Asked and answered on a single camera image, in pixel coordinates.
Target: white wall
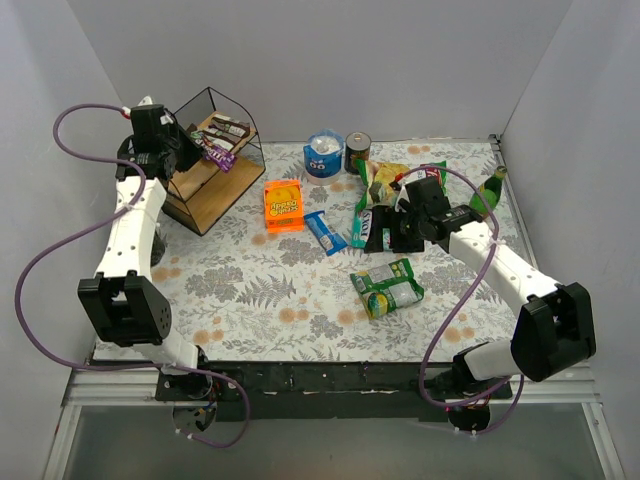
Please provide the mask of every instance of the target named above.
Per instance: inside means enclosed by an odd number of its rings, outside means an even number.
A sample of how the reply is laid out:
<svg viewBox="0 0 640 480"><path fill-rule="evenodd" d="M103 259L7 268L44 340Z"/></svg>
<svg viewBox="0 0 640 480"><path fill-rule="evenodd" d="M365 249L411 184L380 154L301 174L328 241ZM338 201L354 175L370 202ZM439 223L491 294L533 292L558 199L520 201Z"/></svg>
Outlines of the white wall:
<svg viewBox="0 0 640 480"><path fill-rule="evenodd" d="M75 103L119 100L64 0L0 0L0 32L0 478L32 480L44 471L69 370L22 333L14 285L37 252L112 211L114 170L64 155L51 126ZM78 117L63 126L63 138L87 152L114 153L129 130L117 113ZM106 235L58 251L27 280L34 330L66 358L82 361L94 336L75 289L93 275Z"/></svg>
<svg viewBox="0 0 640 480"><path fill-rule="evenodd" d="M571 0L69 0L126 103L206 85L262 138L501 133Z"/></svg>
<svg viewBox="0 0 640 480"><path fill-rule="evenodd" d="M640 478L640 4L575 0L504 136L541 267L592 296L593 359L628 478Z"/></svg>

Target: floral tablecloth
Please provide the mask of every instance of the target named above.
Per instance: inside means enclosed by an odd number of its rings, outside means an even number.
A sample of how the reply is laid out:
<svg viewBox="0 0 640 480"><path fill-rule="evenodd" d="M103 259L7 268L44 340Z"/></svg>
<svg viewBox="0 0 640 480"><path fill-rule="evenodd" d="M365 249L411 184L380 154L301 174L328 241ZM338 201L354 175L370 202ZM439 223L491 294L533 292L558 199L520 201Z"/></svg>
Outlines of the floral tablecloth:
<svg viewBox="0 0 640 480"><path fill-rule="evenodd" d="M161 216L168 245L152 274L171 303L175 328L215 360L420 361L474 273L431 245L421 254L366 255L349 247L327 257L308 229L267 234L264 180L300 178L305 212L325 210L328 222L345 238L364 188L359 177L346 173L329 187L309 184L302 144L266 144L264 154L265 175L204 237ZM495 168L489 143L380 143L373 145L371 157L409 165L447 160L476 184ZM468 202L471 193L452 175L447 191L452 205ZM496 215L501 238L525 255L506 194ZM369 320L349 274L403 256L425 289L423 301ZM476 343L510 338L515 320L507 305L482 284L446 331L432 360L449 361ZM94 358L141 357L98 342Z"/></svg>

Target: green bottle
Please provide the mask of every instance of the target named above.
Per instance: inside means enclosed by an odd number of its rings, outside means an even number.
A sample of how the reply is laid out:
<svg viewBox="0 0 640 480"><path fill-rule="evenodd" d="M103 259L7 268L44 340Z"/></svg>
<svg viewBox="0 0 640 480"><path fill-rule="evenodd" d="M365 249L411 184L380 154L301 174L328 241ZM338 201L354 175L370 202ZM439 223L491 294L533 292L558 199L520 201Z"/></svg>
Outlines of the green bottle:
<svg viewBox="0 0 640 480"><path fill-rule="evenodd" d="M507 167L500 166L496 168L493 175L487 178L484 183L478 187L478 190L480 190L482 196L487 200L492 211L500 201L500 195L502 194L502 180L504 180L506 175ZM484 203L482 203L482 200L477 193L474 193L471 197L469 206L482 215L483 218L487 218L489 216L487 208L484 206Z"/></svg>

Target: blue snack bar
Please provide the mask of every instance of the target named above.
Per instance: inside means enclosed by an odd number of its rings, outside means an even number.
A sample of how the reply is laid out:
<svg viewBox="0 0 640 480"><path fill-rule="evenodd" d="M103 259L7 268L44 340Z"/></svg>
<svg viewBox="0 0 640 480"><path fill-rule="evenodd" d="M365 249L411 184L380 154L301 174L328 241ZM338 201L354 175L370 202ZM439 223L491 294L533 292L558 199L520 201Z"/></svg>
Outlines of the blue snack bar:
<svg viewBox="0 0 640 480"><path fill-rule="evenodd" d="M334 232L327 222L324 220L324 210L318 210L317 212L309 213L304 216L304 221L316 236L322 248L325 249L328 256L339 252L343 248L347 248L347 242L340 236L339 233Z"/></svg>

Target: metal can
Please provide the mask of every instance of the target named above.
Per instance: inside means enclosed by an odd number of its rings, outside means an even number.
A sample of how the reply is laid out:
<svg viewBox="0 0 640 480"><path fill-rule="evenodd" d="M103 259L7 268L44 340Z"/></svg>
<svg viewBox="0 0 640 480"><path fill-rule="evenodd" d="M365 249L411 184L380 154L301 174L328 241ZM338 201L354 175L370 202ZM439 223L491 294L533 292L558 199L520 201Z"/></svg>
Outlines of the metal can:
<svg viewBox="0 0 640 480"><path fill-rule="evenodd" d="M369 160L369 150L371 149L371 138L362 132L354 132L349 134L345 142L344 149L344 169L353 174L358 175L358 167L356 160L361 158L365 162Z"/></svg>

